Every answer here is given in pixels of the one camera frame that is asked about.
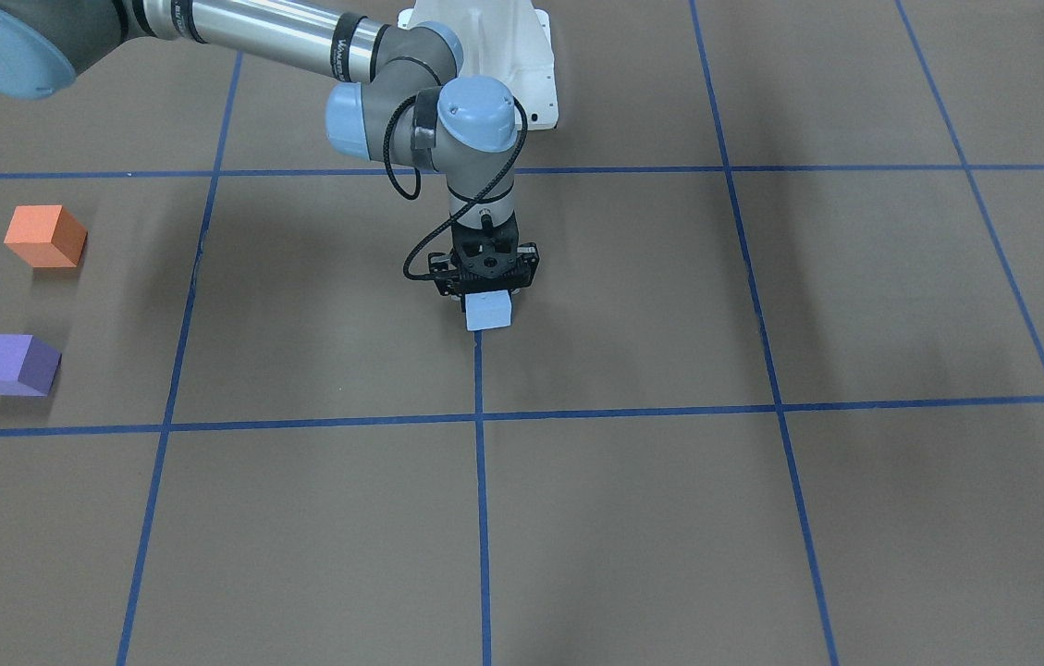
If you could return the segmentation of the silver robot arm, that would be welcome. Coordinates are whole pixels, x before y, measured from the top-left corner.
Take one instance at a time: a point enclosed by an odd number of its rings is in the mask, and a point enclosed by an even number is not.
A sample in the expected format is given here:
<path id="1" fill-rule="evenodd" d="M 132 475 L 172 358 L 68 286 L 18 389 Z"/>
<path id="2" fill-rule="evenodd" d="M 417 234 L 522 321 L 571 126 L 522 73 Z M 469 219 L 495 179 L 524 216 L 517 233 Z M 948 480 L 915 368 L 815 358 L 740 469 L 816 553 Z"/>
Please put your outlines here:
<path id="1" fill-rule="evenodd" d="M 530 113 L 503 80 L 462 75 L 460 37 L 436 21 L 401 29 L 306 1 L 0 1 L 0 93 L 43 100 L 136 38 L 208 43 L 336 81 L 325 106 L 328 142 L 446 179 L 449 253 L 423 273 L 440 294 L 525 290 L 540 254 L 522 243 L 513 187 Z"/>

